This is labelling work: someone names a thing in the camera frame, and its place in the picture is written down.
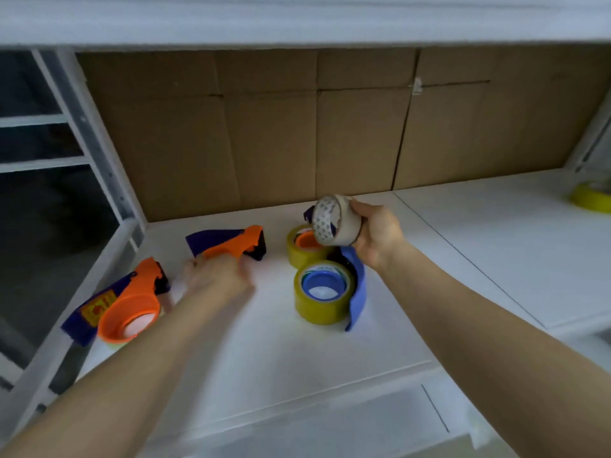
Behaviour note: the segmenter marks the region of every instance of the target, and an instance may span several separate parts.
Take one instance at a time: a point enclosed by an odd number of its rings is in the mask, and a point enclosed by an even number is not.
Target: hand
[[[350,206],[364,217],[361,233],[353,244],[356,254],[374,270],[386,265],[398,246],[405,243],[399,220],[388,207],[372,206],[355,199]]]
[[[211,259],[199,254],[195,259],[187,262],[184,273],[185,296],[212,287],[222,292],[229,300],[253,288],[250,278],[241,266],[240,258],[236,259],[229,254],[218,255]]]

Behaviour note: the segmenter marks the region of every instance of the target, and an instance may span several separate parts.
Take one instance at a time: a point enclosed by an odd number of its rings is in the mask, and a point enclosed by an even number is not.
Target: person's right arm
[[[366,218],[355,242],[361,260],[517,454],[611,456],[610,375],[450,277],[405,241],[388,208],[352,207]]]

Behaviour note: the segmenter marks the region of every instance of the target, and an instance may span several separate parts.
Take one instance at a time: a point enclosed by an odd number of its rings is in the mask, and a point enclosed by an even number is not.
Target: yellow tape roll
[[[571,194],[573,204],[591,211],[611,213],[611,193],[597,183],[580,183]]]
[[[286,237],[286,249],[288,250],[288,262],[296,269],[301,269],[312,262],[319,260],[325,260],[331,250],[330,246],[318,247],[300,247],[295,244],[295,239],[302,234],[311,235],[311,239],[314,240],[314,234],[312,226],[309,223],[298,226],[292,229]]]
[[[323,291],[329,291],[329,288],[335,287],[332,284],[321,284],[321,281],[338,285],[343,283],[343,291],[331,299],[325,299],[324,295],[317,293],[316,299],[313,297],[315,290],[320,291],[322,288]],[[320,286],[309,288],[309,285],[317,284]],[[331,325],[348,316],[350,298],[355,293],[355,280],[342,265],[329,260],[310,263],[297,272],[293,285],[295,309],[304,320],[317,325]]]

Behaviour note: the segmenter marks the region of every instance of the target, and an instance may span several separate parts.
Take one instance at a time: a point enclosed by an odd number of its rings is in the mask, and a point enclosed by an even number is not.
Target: person's left hand
[[[185,265],[185,297],[210,287],[222,292],[227,299],[253,289],[250,277],[241,264],[241,258],[222,254],[206,259],[202,254]]]

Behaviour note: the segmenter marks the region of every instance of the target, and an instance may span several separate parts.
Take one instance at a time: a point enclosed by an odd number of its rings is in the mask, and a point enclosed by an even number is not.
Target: white tape roll
[[[335,235],[331,228],[333,214],[339,209],[339,221]],[[350,246],[361,231],[362,217],[350,207],[350,199],[332,194],[319,199],[312,214],[312,230],[316,240],[323,246]]]

